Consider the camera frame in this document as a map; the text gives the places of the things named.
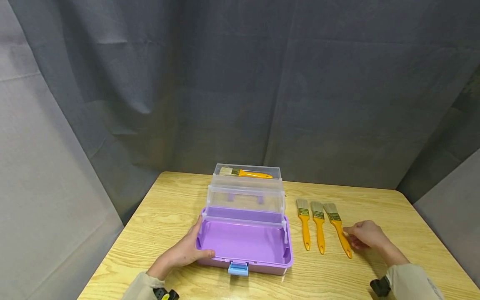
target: hand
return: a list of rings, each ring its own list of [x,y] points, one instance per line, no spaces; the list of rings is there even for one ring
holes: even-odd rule
[[[359,250],[379,249],[391,243],[380,226],[373,221],[358,222],[352,227],[343,227],[343,231],[348,233],[352,246]]]
[[[175,267],[183,267],[199,259],[215,257],[213,250],[198,250],[196,247],[197,235],[202,225],[202,216],[198,216],[197,223],[172,248],[159,256],[148,269],[147,274],[165,280],[165,277]]]

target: black wrist strap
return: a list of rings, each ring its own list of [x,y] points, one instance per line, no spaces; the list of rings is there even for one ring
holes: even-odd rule
[[[370,287],[378,297],[386,297],[390,292],[390,282],[387,276],[383,276],[381,279],[375,279],[370,281]]]
[[[164,288],[154,288],[153,289],[153,294],[158,300],[178,300],[180,299],[180,295],[174,291],[171,290],[170,292],[167,292],[166,289]]]

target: yellow handle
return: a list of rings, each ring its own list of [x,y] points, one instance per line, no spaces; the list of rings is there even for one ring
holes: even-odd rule
[[[352,258],[352,249],[350,248],[350,243],[348,242],[347,238],[343,234],[342,221],[330,220],[330,223],[332,223],[333,226],[335,226],[336,232],[338,234],[338,238],[340,239],[340,244],[342,244],[345,254],[347,254],[348,258]]]
[[[240,170],[239,176],[253,177],[253,178],[265,178],[265,179],[273,178],[272,175],[268,175],[268,174],[264,174],[264,173],[245,172],[244,170]]]
[[[303,244],[305,245],[305,249],[310,251],[310,231],[308,230],[308,220],[310,219],[309,216],[299,216],[301,220],[301,227],[303,232]]]
[[[325,220],[320,218],[313,218],[315,224],[317,224],[317,244],[318,250],[320,250],[321,254],[325,254],[325,237],[324,237],[324,229],[322,225],[324,224]]]

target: person's left hand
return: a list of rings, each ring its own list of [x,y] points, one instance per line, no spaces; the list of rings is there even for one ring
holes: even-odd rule
[[[199,259],[215,257],[213,250],[198,250],[196,247],[197,235],[202,225],[202,216],[198,216],[197,223],[172,248],[159,256],[148,269],[149,276],[164,280],[172,268],[183,267]]]

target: paint brush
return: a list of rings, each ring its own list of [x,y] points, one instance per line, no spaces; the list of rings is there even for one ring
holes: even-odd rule
[[[249,171],[244,171],[242,169],[234,169],[234,168],[228,168],[228,167],[222,167],[220,169],[221,176],[240,176],[240,177],[253,177],[253,178],[265,178],[265,179],[271,179],[273,178],[272,175],[268,175],[265,173],[255,173],[255,172],[249,172]]]
[[[320,202],[310,202],[312,206],[313,221],[317,224],[317,244],[321,254],[325,254],[325,237],[323,224],[325,222],[324,205]]]
[[[330,223],[332,223],[332,225],[336,229],[336,232],[338,234],[338,238],[340,239],[340,244],[342,244],[343,250],[347,254],[348,258],[352,258],[352,249],[350,248],[350,243],[348,242],[347,238],[343,234],[342,219],[338,214],[335,204],[325,203],[324,209],[327,212],[328,218],[330,219]]]
[[[310,211],[308,210],[308,201],[305,199],[297,199],[297,208],[299,210],[299,218],[301,220],[303,244],[305,245],[305,249],[310,251],[310,231],[308,230]]]

